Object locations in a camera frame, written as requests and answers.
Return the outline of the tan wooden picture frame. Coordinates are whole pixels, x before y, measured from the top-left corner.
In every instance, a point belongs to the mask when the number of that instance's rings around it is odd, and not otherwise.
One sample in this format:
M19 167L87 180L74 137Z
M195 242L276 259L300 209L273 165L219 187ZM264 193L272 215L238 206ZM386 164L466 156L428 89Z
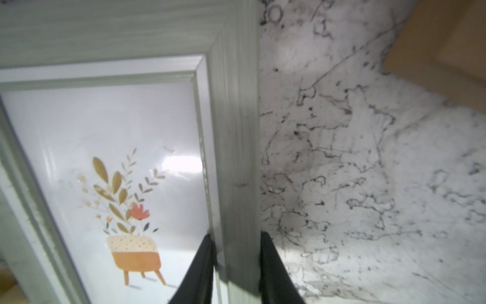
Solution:
M485 111L485 1L419 1L386 71Z

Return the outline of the grey-green picture frame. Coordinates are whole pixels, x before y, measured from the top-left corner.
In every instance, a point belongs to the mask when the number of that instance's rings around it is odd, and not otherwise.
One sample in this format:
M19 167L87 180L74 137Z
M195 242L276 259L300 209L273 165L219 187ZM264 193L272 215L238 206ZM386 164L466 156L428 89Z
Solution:
M230 303L259 303L256 1L9 1L1 67L206 57Z

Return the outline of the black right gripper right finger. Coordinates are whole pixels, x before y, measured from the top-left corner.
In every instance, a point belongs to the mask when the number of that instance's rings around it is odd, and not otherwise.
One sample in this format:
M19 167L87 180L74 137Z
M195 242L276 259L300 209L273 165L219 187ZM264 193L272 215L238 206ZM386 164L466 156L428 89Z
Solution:
M272 238L261 233L261 299L264 304L305 304L278 255Z

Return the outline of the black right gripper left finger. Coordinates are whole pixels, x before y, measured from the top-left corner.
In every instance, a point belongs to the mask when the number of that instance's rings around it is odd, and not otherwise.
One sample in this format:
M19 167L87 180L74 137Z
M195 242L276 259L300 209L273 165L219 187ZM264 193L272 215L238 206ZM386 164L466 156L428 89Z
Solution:
M211 304L215 268L215 245L207 234L169 304Z

